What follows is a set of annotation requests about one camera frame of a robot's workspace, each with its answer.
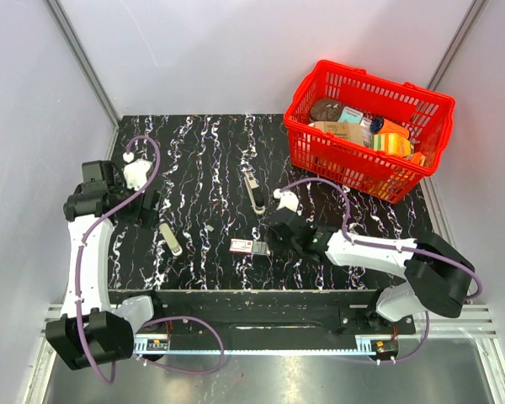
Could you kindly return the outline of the red white staple box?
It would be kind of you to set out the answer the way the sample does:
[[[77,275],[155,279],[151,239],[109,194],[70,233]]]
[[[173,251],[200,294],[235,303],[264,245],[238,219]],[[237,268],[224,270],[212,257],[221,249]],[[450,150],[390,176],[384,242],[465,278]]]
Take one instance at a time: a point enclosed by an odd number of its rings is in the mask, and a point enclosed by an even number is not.
[[[229,247],[230,252],[234,253],[244,253],[244,254],[252,254],[253,253],[253,241],[243,240],[243,239],[231,239],[231,244]]]

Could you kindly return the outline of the staple strip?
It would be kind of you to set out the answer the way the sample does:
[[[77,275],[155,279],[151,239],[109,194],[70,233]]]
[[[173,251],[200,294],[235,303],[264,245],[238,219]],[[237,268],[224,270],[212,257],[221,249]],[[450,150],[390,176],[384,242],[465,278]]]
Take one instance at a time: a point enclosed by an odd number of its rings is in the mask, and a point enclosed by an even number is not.
[[[269,256],[270,255],[269,245],[266,242],[254,241],[252,243],[252,254]]]

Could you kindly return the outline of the white stapler base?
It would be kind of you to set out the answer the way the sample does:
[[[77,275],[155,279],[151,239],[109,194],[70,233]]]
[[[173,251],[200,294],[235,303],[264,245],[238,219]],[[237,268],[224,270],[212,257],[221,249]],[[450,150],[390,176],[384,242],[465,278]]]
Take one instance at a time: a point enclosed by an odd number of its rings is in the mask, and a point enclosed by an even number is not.
[[[265,199],[256,177],[251,170],[244,171],[243,177],[253,211],[257,215],[263,215],[266,210]]]

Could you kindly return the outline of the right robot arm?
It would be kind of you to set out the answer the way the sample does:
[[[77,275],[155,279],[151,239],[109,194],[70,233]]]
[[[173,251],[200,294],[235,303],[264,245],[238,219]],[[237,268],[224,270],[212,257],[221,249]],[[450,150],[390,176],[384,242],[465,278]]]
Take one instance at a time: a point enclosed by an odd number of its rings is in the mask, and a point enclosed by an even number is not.
[[[348,236],[330,226],[310,226],[287,208],[270,216],[268,241],[316,262],[373,269],[403,279],[402,284],[381,290],[369,304],[365,320],[377,333],[421,311],[459,317],[475,272],[462,254],[433,232],[418,239]]]

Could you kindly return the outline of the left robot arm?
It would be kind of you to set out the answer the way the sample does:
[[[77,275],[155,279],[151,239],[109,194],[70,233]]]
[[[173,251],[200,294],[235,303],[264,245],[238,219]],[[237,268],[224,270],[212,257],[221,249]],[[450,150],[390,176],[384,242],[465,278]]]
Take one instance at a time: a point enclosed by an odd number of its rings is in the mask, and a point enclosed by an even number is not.
[[[82,182],[63,206],[70,268],[60,315],[46,324],[45,338],[71,370],[130,358],[136,333],[158,332],[166,321],[153,291],[127,298],[116,309],[109,301],[109,245],[116,225],[151,230],[158,223],[159,193],[147,187],[156,168],[126,157],[124,168],[111,161],[85,162]]]

